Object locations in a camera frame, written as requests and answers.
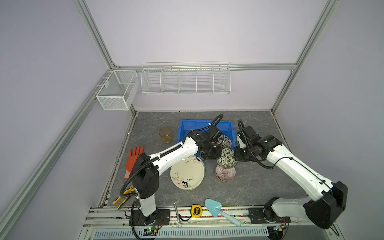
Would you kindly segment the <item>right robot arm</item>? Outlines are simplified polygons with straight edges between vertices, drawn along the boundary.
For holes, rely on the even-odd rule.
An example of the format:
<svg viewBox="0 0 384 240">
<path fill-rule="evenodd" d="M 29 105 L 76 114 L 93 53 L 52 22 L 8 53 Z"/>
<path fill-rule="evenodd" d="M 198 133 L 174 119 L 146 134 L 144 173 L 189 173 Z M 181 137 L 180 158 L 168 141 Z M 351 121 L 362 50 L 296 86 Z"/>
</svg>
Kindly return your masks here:
<svg viewBox="0 0 384 240">
<path fill-rule="evenodd" d="M 329 229 L 346 209 L 348 187 L 341 181 L 333 182 L 299 160 L 272 135 L 261 137 L 250 126 L 238 120 L 239 131 L 235 159 L 256 162 L 267 170 L 281 169 L 307 194 L 301 199 L 271 198 L 263 209 L 267 222 L 293 217 L 310 220 L 322 229 Z"/>
</svg>

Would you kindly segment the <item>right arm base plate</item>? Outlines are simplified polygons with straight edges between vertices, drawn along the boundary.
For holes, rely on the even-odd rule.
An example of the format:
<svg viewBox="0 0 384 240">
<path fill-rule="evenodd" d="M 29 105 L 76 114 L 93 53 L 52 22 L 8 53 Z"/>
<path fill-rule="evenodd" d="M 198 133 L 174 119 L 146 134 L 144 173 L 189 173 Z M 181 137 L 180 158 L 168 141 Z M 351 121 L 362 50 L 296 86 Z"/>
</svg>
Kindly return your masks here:
<svg viewBox="0 0 384 240">
<path fill-rule="evenodd" d="M 249 218 L 252 224 L 288 224 L 290 217 L 279 217 L 272 209 L 262 207 L 248 208 Z"/>
</svg>

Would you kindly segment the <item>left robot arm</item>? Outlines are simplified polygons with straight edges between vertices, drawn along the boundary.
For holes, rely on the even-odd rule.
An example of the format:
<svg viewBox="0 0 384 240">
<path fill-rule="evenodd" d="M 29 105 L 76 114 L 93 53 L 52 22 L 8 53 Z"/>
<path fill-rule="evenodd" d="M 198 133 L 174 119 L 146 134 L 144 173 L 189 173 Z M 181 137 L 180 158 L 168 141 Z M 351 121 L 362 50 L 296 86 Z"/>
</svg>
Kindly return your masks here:
<svg viewBox="0 0 384 240">
<path fill-rule="evenodd" d="M 149 156 L 139 154 L 119 196 L 134 196 L 133 204 L 140 211 L 140 217 L 144 218 L 147 225 L 153 223 L 158 216 L 155 193 L 159 189 L 160 176 L 173 165 L 196 154 L 206 159 L 219 158 L 222 148 L 217 141 L 221 135 L 217 126 L 209 125 L 188 131 L 181 142 L 162 152 Z"/>
</svg>

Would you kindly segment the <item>black white leaf bowl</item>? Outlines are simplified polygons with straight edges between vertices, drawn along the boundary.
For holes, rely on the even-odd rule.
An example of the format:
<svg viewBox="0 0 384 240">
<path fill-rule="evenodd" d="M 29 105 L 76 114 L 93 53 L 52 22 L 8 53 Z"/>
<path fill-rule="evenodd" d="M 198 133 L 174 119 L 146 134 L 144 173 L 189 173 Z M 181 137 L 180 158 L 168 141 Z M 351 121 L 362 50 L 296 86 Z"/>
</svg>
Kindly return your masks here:
<svg viewBox="0 0 384 240">
<path fill-rule="evenodd" d="M 217 143 L 222 147 L 222 149 L 231 149 L 233 146 L 231 139 L 226 135 L 221 135 L 218 138 Z"/>
</svg>

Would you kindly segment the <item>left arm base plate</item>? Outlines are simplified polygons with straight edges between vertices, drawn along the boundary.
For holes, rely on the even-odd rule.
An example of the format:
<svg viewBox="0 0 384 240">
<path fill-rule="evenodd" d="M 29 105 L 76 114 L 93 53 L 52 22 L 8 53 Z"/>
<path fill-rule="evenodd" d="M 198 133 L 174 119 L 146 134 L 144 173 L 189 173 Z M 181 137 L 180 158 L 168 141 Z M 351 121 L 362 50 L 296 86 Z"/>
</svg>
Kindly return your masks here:
<svg viewBox="0 0 384 240">
<path fill-rule="evenodd" d="M 144 216 L 141 210 L 134 209 L 134 215 L 129 221 L 131 226 L 168 226 L 170 224 L 171 211 L 168 209 L 157 209 L 149 216 Z"/>
</svg>

